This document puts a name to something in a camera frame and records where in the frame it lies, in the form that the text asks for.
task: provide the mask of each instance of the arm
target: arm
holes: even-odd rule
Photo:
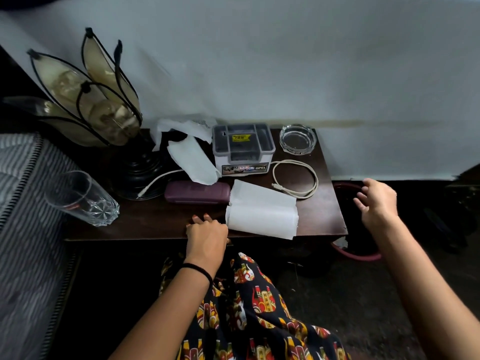
[[[430,359],[474,359],[480,322],[453,292],[397,214],[397,194],[364,180],[354,201],[397,285],[405,310]]]
[[[228,228],[207,214],[204,218],[205,222],[194,216],[194,224],[187,226],[184,262],[200,266],[214,278],[223,260]],[[209,284],[195,269],[180,269],[109,360],[175,359]]]

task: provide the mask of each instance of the white wall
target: white wall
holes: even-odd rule
[[[28,48],[81,66],[87,26],[123,41],[147,126],[305,122],[338,179],[480,163],[480,0],[60,0],[0,14],[0,44],[30,74]]]

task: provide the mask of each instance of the yellow sticker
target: yellow sticker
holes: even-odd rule
[[[252,134],[232,135],[233,142],[249,142]]]

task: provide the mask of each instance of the glass ashtray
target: glass ashtray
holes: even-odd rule
[[[315,132],[300,124],[286,125],[280,131],[280,145],[283,151],[295,156],[310,154],[317,144]]]

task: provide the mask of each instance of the white charging cable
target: white charging cable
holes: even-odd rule
[[[295,164],[296,166],[301,166],[301,167],[305,167],[306,169],[308,169],[313,174],[313,176],[315,177],[315,183],[314,183],[313,187],[310,188],[306,192],[297,192],[295,190],[287,189],[283,186],[280,186],[279,182],[277,181],[277,178],[275,177],[275,168],[277,168],[277,166],[279,164],[282,164],[282,163]],[[295,197],[298,200],[304,200],[304,199],[310,198],[317,191],[318,176],[315,173],[315,170],[310,165],[308,165],[307,163],[299,162],[298,160],[293,160],[293,159],[285,159],[285,160],[280,160],[280,161],[277,161],[277,162],[272,162],[271,164],[275,164],[272,168],[273,181],[275,182],[275,183],[272,183],[272,187],[275,188],[276,190],[279,190],[279,191],[282,191],[286,194],[289,194],[290,196]]]
[[[183,172],[183,169],[177,169],[177,170],[172,170],[171,172],[166,172],[166,173],[163,173],[163,174],[160,174],[157,178],[155,178],[153,181],[150,182],[150,184],[148,186],[146,186],[145,188],[143,188],[140,193],[137,195],[137,199],[141,198],[145,192],[148,191],[148,189],[150,187],[152,187],[152,184],[154,184],[157,180],[159,180],[160,178],[168,175],[168,174],[171,174],[171,173],[178,173],[178,172]]]

